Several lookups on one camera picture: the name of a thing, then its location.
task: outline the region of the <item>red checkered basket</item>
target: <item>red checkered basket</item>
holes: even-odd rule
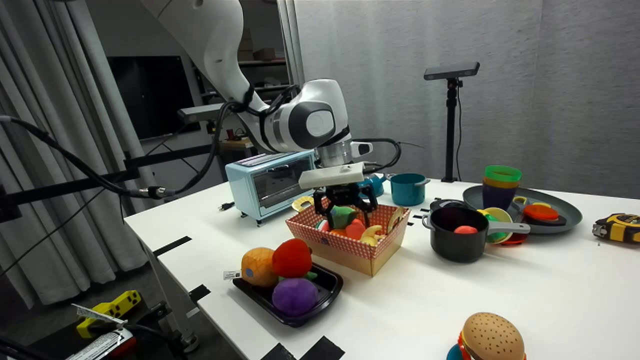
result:
[[[326,207],[327,204],[328,199],[324,198],[323,206]],[[325,217],[316,214],[313,206],[309,206],[286,222],[293,236],[304,240],[314,251],[314,255],[374,275],[402,244],[411,210],[406,209],[400,222],[387,234],[389,220],[396,209],[395,206],[378,205],[375,211],[368,214],[371,226],[382,225],[382,231],[379,231],[378,235],[387,235],[376,247],[347,236],[316,229],[316,224]],[[356,210],[358,218],[364,223],[362,212]]]

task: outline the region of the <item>yellow device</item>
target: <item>yellow device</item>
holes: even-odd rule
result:
[[[140,302],[140,294],[136,290],[125,291],[112,302],[101,302],[92,308],[92,310],[100,313],[112,316],[114,318],[121,318],[124,314],[129,312],[136,304]],[[76,329],[83,339],[91,339],[95,336],[91,333],[91,324],[96,319],[85,318]]]
[[[603,239],[640,244],[640,217],[615,213],[593,224],[592,233]]]

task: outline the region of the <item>yellow tape measure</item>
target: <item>yellow tape measure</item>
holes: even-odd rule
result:
[[[592,233],[603,239],[625,243],[640,243],[640,217],[615,213],[593,224]]]

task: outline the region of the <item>monitor screen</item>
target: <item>monitor screen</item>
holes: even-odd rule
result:
[[[193,107],[180,56],[110,56],[109,66],[140,140],[176,132],[178,110]],[[198,131],[200,124],[185,130]]]

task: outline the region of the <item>toaster oven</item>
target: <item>toaster oven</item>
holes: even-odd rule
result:
[[[311,195],[303,190],[298,179],[304,171],[314,168],[314,152],[260,154],[227,164],[225,170],[236,208],[256,219],[262,219],[287,209],[297,198]]]

